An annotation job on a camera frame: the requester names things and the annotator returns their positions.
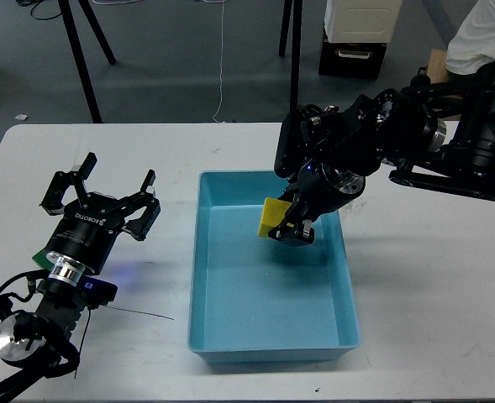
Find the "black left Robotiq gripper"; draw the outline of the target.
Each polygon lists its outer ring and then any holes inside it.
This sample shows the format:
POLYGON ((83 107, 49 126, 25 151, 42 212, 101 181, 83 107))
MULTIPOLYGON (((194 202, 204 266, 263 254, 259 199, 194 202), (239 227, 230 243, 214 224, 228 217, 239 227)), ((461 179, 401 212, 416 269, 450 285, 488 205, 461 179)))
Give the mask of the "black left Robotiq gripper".
POLYGON ((149 170, 138 192, 117 200, 92 192, 85 180, 97 163, 89 152, 82 164, 70 172, 56 171, 40 203, 49 215, 60 215, 55 231, 45 246, 46 254, 66 256, 85 266, 89 275, 99 275, 120 232, 136 241, 144 241, 161 212, 155 197, 155 172, 149 170), (62 203, 73 186, 77 201, 62 203))

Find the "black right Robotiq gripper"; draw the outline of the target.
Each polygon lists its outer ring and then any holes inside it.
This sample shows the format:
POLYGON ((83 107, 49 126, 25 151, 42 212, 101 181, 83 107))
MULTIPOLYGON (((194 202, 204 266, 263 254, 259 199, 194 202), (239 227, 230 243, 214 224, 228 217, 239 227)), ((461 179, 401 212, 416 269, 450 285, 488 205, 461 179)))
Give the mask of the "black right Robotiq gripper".
POLYGON ((364 176, 309 161, 278 197, 292 205, 281 224, 269 232, 269 238, 293 247, 312 244, 312 221, 352 202, 364 190, 364 176))

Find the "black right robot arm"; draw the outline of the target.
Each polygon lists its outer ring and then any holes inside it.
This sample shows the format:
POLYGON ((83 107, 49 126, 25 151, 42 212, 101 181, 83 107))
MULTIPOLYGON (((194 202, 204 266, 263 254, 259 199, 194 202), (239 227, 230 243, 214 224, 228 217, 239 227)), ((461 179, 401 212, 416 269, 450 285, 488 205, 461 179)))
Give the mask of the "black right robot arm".
POLYGON ((495 202, 495 61, 456 81, 419 74, 345 110, 293 107, 274 163, 287 187, 265 200, 259 235, 311 244, 314 222, 359 197, 384 164, 399 185, 495 202))

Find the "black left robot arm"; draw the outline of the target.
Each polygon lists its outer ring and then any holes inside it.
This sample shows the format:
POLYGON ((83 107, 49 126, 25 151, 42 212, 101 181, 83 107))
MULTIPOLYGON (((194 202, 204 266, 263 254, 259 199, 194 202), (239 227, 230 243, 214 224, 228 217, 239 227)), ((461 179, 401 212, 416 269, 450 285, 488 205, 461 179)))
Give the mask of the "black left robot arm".
POLYGON ((0 359, 18 370, 0 381, 0 402, 42 378, 77 370, 80 351, 70 338, 82 311, 106 306, 118 292, 98 278, 117 237, 127 233, 145 240, 161 211, 153 170, 137 192, 117 199, 87 191, 85 181, 96 163, 89 153, 81 165, 54 174, 40 205, 61 219, 33 257, 38 269, 21 274, 27 296, 0 287, 0 359))

